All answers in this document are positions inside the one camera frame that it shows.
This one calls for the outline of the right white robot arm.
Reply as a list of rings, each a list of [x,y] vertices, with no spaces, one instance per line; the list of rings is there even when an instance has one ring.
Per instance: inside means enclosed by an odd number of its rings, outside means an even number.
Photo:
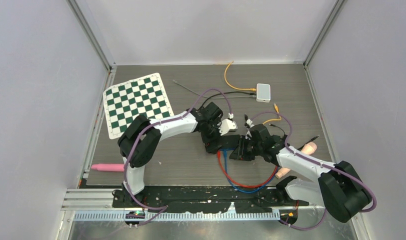
[[[282,205],[297,200],[312,203],[324,207],[337,221],[346,223],[374,204],[372,193],[350,163],[313,158],[291,146],[288,135],[270,134],[263,124],[253,125],[246,135],[241,135],[230,155],[233,160],[241,161],[252,161],[256,157],[304,177],[290,175],[276,184],[276,198]]]

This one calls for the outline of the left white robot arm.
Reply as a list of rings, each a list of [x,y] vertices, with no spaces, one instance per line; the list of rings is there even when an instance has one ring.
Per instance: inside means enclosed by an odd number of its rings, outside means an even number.
[[[161,119],[137,116],[117,141],[124,161],[125,200],[132,207],[144,202],[144,173],[146,164],[152,159],[159,142],[180,134],[200,133],[205,151],[216,154],[221,149],[235,149],[240,135],[234,134],[238,125],[228,113],[213,102],[205,107],[191,108]]]

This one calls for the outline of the green white chessboard mat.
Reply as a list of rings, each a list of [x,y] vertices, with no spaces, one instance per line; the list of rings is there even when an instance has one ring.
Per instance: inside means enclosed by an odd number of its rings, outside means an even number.
[[[104,90],[102,97],[111,140],[118,139],[139,115],[148,119],[174,115],[158,72],[112,85]]]

